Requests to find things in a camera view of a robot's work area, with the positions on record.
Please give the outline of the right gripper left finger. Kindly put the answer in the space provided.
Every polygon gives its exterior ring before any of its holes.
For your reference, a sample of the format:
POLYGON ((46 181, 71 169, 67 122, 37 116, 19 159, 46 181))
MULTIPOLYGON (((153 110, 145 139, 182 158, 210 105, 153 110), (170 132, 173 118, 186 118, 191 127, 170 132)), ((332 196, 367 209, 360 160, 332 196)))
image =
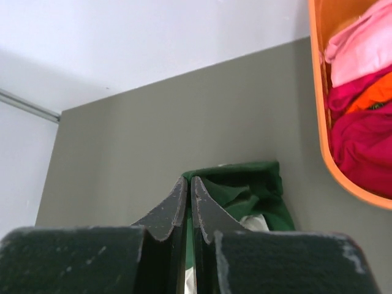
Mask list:
POLYGON ((22 227, 1 240, 2 293, 182 293, 187 181, 120 227, 22 227))

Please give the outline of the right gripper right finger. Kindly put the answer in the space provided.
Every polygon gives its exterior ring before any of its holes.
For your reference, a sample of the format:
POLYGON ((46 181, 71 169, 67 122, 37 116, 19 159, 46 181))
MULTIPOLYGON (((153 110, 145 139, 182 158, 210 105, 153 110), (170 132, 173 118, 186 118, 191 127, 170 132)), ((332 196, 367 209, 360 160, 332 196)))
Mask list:
POLYGON ((378 293, 361 248, 349 236, 252 232, 191 184, 198 293, 378 293))

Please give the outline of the white and green t shirt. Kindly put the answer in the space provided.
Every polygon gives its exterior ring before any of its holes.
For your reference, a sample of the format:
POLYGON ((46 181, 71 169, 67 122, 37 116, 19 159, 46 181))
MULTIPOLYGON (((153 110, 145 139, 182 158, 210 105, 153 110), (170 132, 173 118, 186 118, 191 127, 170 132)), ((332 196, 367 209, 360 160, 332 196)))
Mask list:
POLYGON ((292 231, 279 164, 253 162, 184 173, 186 284, 194 293, 290 293, 282 266, 262 248, 269 231, 292 231))

